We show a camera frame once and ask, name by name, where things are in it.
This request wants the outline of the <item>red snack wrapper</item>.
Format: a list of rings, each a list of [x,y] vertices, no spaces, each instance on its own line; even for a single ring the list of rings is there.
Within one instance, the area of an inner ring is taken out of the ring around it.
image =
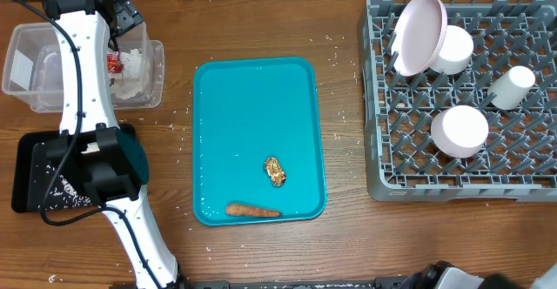
[[[124,65],[121,62],[118,51],[107,54],[107,68],[109,74],[120,74],[122,72]]]

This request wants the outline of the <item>white tissue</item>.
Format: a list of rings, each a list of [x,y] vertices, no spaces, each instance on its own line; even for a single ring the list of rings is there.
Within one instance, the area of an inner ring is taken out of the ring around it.
[[[126,100],[136,96],[143,89],[140,79],[142,54],[139,49],[119,53],[124,68],[120,74],[109,74],[111,92],[116,98]]]

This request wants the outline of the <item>brown food scrap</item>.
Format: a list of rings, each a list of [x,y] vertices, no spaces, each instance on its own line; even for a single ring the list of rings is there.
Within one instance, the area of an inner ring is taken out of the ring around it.
[[[269,176],[272,185],[281,187],[286,181],[286,174],[279,161],[275,157],[269,157],[264,163],[264,169]]]

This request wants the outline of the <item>orange carrot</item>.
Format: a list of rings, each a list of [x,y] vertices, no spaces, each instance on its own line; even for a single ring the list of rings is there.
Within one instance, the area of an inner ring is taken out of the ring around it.
[[[225,209],[230,216],[244,216],[257,218],[276,218],[282,215],[281,212],[271,209],[259,208],[251,205],[231,204]]]

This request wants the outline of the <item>large white plate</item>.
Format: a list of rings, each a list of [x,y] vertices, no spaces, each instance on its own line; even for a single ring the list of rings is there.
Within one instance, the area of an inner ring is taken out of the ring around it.
[[[411,0],[394,29],[394,69],[410,77],[429,68],[440,53],[446,29],[446,8],[440,0]]]

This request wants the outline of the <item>light green bowl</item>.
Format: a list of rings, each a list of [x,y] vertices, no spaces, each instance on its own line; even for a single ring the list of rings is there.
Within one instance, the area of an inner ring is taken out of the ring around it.
[[[430,69],[447,75],[458,74],[469,65],[472,54],[472,36],[457,25],[448,25],[444,43]]]

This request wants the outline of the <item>white paper cup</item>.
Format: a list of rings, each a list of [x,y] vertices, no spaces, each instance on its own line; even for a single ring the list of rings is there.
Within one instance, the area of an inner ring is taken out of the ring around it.
[[[502,110],[516,108],[535,84],[534,73],[525,66],[514,66],[488,88],[495,98],[491,104]]]

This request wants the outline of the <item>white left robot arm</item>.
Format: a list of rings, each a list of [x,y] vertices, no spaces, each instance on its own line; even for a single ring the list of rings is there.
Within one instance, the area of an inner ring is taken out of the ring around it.
[[[64,87],[56,131],[32,132],[18,144],[14,190],[25,212],[45,216],[56,186],[67,181],[110,220],[139,288],[184,288],[147,198],[150,172],[133,129],[118,125],[108,54],[143,18],[129,0],[42,0],[37,14],[56,32]]]

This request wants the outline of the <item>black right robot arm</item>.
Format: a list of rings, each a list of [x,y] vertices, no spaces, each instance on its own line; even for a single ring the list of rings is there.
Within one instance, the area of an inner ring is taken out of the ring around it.
[[[415,273],[399,286],[400,289],[523,289],[501,273],[485,278],[472,275],[458,267],[439,261]]]

